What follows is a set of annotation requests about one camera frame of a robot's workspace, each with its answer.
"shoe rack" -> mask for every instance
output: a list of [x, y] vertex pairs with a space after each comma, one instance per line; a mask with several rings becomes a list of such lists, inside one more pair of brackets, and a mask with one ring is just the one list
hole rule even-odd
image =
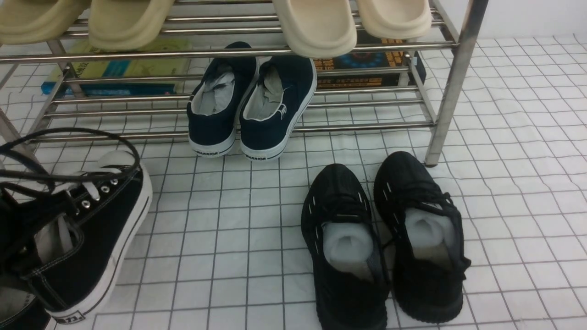
[[[399, 93], [415, 92], [419, 97], [389, 99], [389, 100], [366, 100], [359, 102], [325, 102], [314, 103], [308, 106], [306, 111], [312, 111], [312, 108], [350, 108], [350, 107], [375, 107], [375, 106], [405, 106], [420, 105], [425, 120], [416, 122], [401, 123], [368, 123], [368, 124], [344, 124], [344, 125], [321, 125], [321, 126], [298, 126], [293, 131], [297, 133], [310, 132], [339, 132], [339, 131], [359, 131], [359, 130], [390, 130], [390, 129], [410, 129], [427, 127], [432, 131], [432, 137], [424, 161], [426, 166], [433, 167], [438, 164], [440, 154], [446, 138], [448, 127], [452, 121], [454, 109], [457, 105], [458, 97], [461, 93], [465, 74], [469, 66], [469, 61], [477, 41], [477, 35], [481, 28], [485, 9], [488, 0], [469, 0], [468, 8], [465, 13], [463, 27], [459, 32], [449, 20], [446, 12], [441, 6], [440, 0], [430, 0], [431, 15], [433, 16], [433, 27], [439, 28], [444, 40], [434, 42], [412, 42], [391, 45], [357, 45], [352, 53], [366, 52], [395, 52], [404, 51], [404, 65], [396, 68], [383, 69], [345, 69], [319, 72], [318, 78], [327, 76], [340, 75], [360, 75], [366, 73], [400, 73], [400, 84], [395, 87], [379, 88], [349, 88], [318, 90], [316, 95], [339, 95], [353, 93]], [[271, 0], [189, 0], [176, 2], [175, 6], [199, 6], [199, 5], [228, 5], [228, 4], [265, 4], [271, 3]], [[182, 23], [242, 23], [242, 22], [275, 22], [275, 26], [253, 26], [238, 28], [181, 28]], [[261, 33], [280, 33], [281, 27], [278, 26], [276, 15], [231, 15], [231, 16], [169, 16], [166, 19], [166, 27], [160, 32], [163, 36], [178, 35], [237, 35], [237, 34], [261, 34]], [[87, 27], [87, 19], [78, 19], [75, 27]], [[188, 94], [161, 95], [161, 96], [105, 96], [105, 97], [87, 97], [83, 94], [80, 85], [101, 84], [101, 83], [121, 83], [121, 82], [146, 82], [146, 81], [178, 81], [178, 80], [200, 80], [201, 75], [175, 75], [175, 76], [149, 76], [149, 77], [126, 77], [126, 78], [95, 78], [82, 79], [75, 76], [71, 70], [71, 62], [88, 62], [96, 60], [125, 60], [125, 59], [161, 59], [161, 58], [215, 58], [215, 57], [232, 57], [232, 56], [278, 56], [289, 55], [293, 52], [289, 48], [253, 48], [249, 50], [241, 49], [213, 49], [213, 50], [187, 50], [175, 52], [117, 52], [117, 53], [88, 53], [88, 54], [67, 54], [63, 48], [61, 40], [63, 39], [80, 39], [87, 38], [86, 31], [67, 31], [60, 38], [47, 42], [51, 54], [47, 55], [19, 55], [19, 56], [0, 56], [0, 64], [20, 63], [57, 63], [63, 70], [63, 74], [55, 84], [47, 101], [43, 105], [39, 116], [36, 118], [31, 130], [33, 133], [37, 130], [47, 128], [51, 120], [73, 117], [105, 117], [105, 116], [135, 116], [135, 115], [183, 115], [185, 107], [180, 109], [121, 109], [121, 110], [78, 110], [72, 112], [59, 111], [60, 105], [80, 105], [96, 104], [100, 109], [99, 103], [111, 102], [145, 102], [145, 101], [187, 101]], [[432, 109], [427, 93], [424, 90], [423, 82], [416, 73], [415, 63], [411, 60], [417, 50], [439, 50], [449, 49], [454, 55], [448, 76], [447, 85], [444, 89], [444, 95], [440, 103], [437, 114]], [[415, 85], [408, 85], [408, 73], [412, 73]], [[0, 80], [0, 87], [6, 79]], [[67, 87], [71, 87], [73, 97], [65, 97]], [[20, 137], [9, 120], [0, 111], [0, 134], [6, 141], [13, 141]], [[145, 139], [173, 139], [186, 138], [188, 132], [144, 132], [144, 133], [122, 133], [127, 139], [145, 140]], [[49, 136], [40, 137], [35, 143], [40, 142], [90, 142], [100, 140], [101, 137], [87, 135], [68, 135], [68, 136]], [[21, 150], [32, 155], [34, 144], [28, 149]]]

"white rubber sole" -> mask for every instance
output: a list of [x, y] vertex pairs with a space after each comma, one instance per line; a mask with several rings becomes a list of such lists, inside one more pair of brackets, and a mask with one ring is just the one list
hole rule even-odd
[[318, 86], [318, 75], [316, 73], [316, 66], [312, 63], [312, 74], [313, 74], [313, 81], [308, 94], [303, 99], [302, 104], [300, 104], [299, 110], [295, 113], [292, 121], [289, 122], [288, 130], [285, 133], [284, 139], [281, 140], [275, 147], [265, 150], [254, 150], [247, 147], [241, 141], [241, 150], [242, 153], [245, 154], [245, 157], [250, 159], [251, 161], [271, 161], [279, 158], [282, 153], [284, 153], [285, 147], [288, 144], [289, 136], [292, 134], [295, 125], [298, 123], [299, 118], [302, 116], [303, 112], [308, 107], [308, 104], [312, 101], [312, 97], [316, 92], [316, 87]]
[[234, 128], [230, 136], [221, 143], [215, 144], [213, 146], [203, 146], [202, 144], [197, 144], [190, 140], [190, 146], [198, 154], [200, 157], [207, 157], [207, 158], [215, 158], [224, 156], [225, 154], [229, 153], [234, 147], [234, 142], [237, 139], [237, 129]]
[[94, 290], [83, 301], [65, 311], [47, 311], [57, 323], [69, 325], [93, 318], [108, 303], [110, 295], [116, 286], [116, 280], [120, 274], [124, 256], [130, 247], [134, 235], [147, 216], [153, 200], [153, 186], [151, 185], [149, 173], [142, 164], [141, 170], [143, 171], [143, 188], [141, 189], [137, 203], [129, 215], [129, 219], [136, 220], [128, 221], [124, 226], [114, 246], [109, 262], [106, 265], [106, 269], [94, 287]]
[[257, 84], [257, 80], [259, 78], [259, 66], [260, 66], [259, 59], [255, 58], [255, 61], [256, 61], [256, 65], [257, 65], [255, 67], [255, 75], [253, 76], [253, 80], [251, 81], [251, 83], [247, 87], [247, 90], [243, 94], [242, 99], [240, 100], [240, 102], [238, 102], [237, 112], [235, 113], [235, 116], [234, 116], [234, 128], [232, 129], [232, 133], [230, 133], [230, 136], [228, 136], [228, 138], [226, 140], [222, 141], [221, 143], [215, 144], [213, 146], [205, 146], [202, 144], [198, 144], [198, 143], [192, 141], [192, 139], [188, 138], [188, 140], [190, 141], [191, 148], [195, 151], [195, 153], [198, 154], [198, 156], [206, 157], [206, 158], [221, 157], [221, 156], [224, 156], [227, 153], [229, 153], [230, 150], [232, 150], [232, 148], [234, 147], [234, 143], [237, 139], [237, 125], [238, 125], [238, 118], [241, 113], [242, 103], [244, 102], [246, 96], [249, 95], [249, 93], [251, 93], [251, 90], [253, 88], [255, 88], [255, 85]]

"black sneaker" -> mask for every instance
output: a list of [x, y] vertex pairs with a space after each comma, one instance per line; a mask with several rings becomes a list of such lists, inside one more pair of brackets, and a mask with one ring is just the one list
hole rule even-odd
[[251, 160], [276, 159], [317, 85], [311, 59], [277, 56], [261, 65], [259, 80], [240, 114], [242, 152]]
[[[251, 48], [246, 42], [226, 47]], [[243, 96], [255, 86], [259, 62], [255, 57], [216, 58], [206, 68], [187, 103], [190, 145], [203, 157], [227, 154], [237, 137], [237, 111]]]
[[[117, 139], [132, 154], [113, 151], [95, 169], [73, 176], [47, 174], [11, 150], [48, 133], [84, 132]], [[153, 190], [139, 154], [127, 140], [89, 129], [49, 129], [0, 147], [0, 154], [32, 172], [0, 170], [0, 177], [42, 181], [48, 191], [0, 183], [0, 265], [27, 283], [60, 324], [90, 318], [107, 303], [124, 255], [149, 210]], [[17, 203], [9, 191], [32, 200]]]
[[57, 322], [33, 294], [3, 282], [0, 278], [0, 330], [55, 330]]
[[312, 183], [302, 210], [302, 234], [312, 255], [322, 328], [385, 329], [387, 268], [367, 195], [344, 165], [326, 166]]
[[426, 168], [411, 154], [391, 154], [377, 172], [375, 205], [396, 246], [393, 288], [412, 318], [442, 323], [463, 307], [464, 256], [461, 214]]

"slipper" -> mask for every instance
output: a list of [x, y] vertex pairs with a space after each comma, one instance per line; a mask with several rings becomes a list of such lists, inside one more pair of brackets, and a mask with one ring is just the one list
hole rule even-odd
[[349, 0], [273, 0], [285, 40], [298, 55], [332, 58], [357, 44]]
[[100, 49], [131, 50], [153, 41], [174, 0], [93, 0], [89, 39]]
[[0, 5], [0, 43], [55, 39], [89, 6], [90, 0], [4, 0]]
[[428, 0], [357, 0], [365, 30], [378, 38], [418, 38], [430, 30]]

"tiled floor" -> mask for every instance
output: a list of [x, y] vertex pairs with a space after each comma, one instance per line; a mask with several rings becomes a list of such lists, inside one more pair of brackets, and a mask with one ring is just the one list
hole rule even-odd
[[[387, 327], [585, 329], [587, 38], [478, 44], [441, 163], [430, 169], [463, 214], [465, 254], [473, 261], [465, 306], [449, 324], [428, 325], [406, 316], [390, 298]], [[423, 53], [435, 106], [450, 56]], [[191, 71], [201, 66], [193, 64]], [[0, 92], [0, 106], [21, 130], [42, 106], [38, 86], [50, 69], [20, 66]], [[303, 117], [304, 124], [406, 119], [423, 118], [412, 107], [311, 110]], [[185, 129], [186, 123], [183, 116], [166, 116], [55, 124], [129, 131]], [[279, 162], [267, 164], [251, 164], [237, 151], [199, 159], [186, 142], [137, 145], [156, 203], [108, 307], [94, 320], [60, 329], [319, 329], [312, 266], [299, 227], [308, 185], [336, 161], [347, 164], [370, 194], [389, 153], [406, 150], [423, 159], [429, 138], [426, 130], [297, 135]], [[43, 145], [37, 156], [54, 170], [68, 171], [109, 149]], [[379, 229], [385, 240], [389, 233]]]

